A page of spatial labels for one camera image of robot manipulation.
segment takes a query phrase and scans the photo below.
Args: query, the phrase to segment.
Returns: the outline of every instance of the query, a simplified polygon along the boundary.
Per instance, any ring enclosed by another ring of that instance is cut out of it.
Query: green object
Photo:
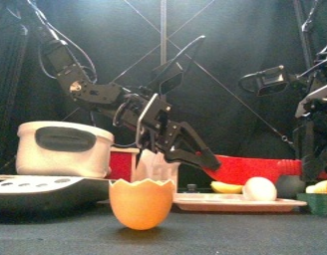
[[[299,201],[307,202],[307,206],[299,208],[301,211],[311,212],[317,215],[327,215],[327,194],[297,194]]]

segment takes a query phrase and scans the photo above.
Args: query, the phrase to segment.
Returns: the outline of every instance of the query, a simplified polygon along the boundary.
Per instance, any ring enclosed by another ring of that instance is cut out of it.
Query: banana
[[[241,194],[242,193],[242,185],[229,184],[221,181],[214,181],[211,183],[211,189],[217,193],[225,194]]]
[[[307,186],[306,193],[327,193],[327,180],[322,180],[316,185]]]

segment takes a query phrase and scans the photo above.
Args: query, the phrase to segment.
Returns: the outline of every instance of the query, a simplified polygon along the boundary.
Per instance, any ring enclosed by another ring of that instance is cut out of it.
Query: white plate
[[[186,211],[287,212],[306,202],[291,199],[247,201],[242,194],[176,193],[174,203]]]

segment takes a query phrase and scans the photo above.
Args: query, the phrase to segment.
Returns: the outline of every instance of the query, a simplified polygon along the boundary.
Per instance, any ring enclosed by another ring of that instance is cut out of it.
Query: black curtain
[[[0,2],[0,168],[13,157],[5,156],[9,147],[8,130],[17,85],[28,43],[28,30],[19,23],[12,13],[7,12],[5,3]]]
[[[131,89],[150,81],[151,71],[160,65],[160,0],[36,2],[52,25],[91,56],[99,84],[116,79]],[[301,1],[305,16],[311,3]],[[16,21],[7,8],[0,8],[1,15]],[[294,113],[301,101],[298,91],[289,87],[282,93],[259,98],[237,84],[242,76],[279,65],[291,74],[305,71],[294,1],[168,0],[167,58],[171,59],[200,35],[206,40],[195,57],[198,65],[191,64],[182,86],[167,95],[172,104],[171,119],[190,122],[215,153],[294,158],[294,150],[281,136],[293,140]],[[3,36],[11,44],[16,41],[7,30],[0,30],[0,38]],[[314,16],[310,39],[316,55],[327,40],[326,0]],[[75,54],[84,62],[81,54],[77,51]],[[188,58],[183,58],[180,63],[186,67]],[[91,125],[90,113],[81,109],[76,111],[76,108],[64,97],[57,82],[41,71],[37,40],[31,31],[15,108],[9,117],[1,117],[9,122],[4,130],[0,128],[1,133],[7,133],[0,136],[8,137],[5,147],[0,148],[4,160],[16,154],[19,124],[65,120]],[[99,114],[95,114],[95,119],[98,127],[115,134],[116,143],[134,142],[135,134],[130,130],[114,127],[112,120]],[[209,186],[210,179],[199,169],[183,166],[180,185],[192,182]]]

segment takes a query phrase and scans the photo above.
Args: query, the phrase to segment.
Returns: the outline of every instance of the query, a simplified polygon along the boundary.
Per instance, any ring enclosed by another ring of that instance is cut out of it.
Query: black table
[[[0,214],[0,254],[327,254],[327,216],[171,209],[147,231],[124,227],[111,205],[67,215]]]

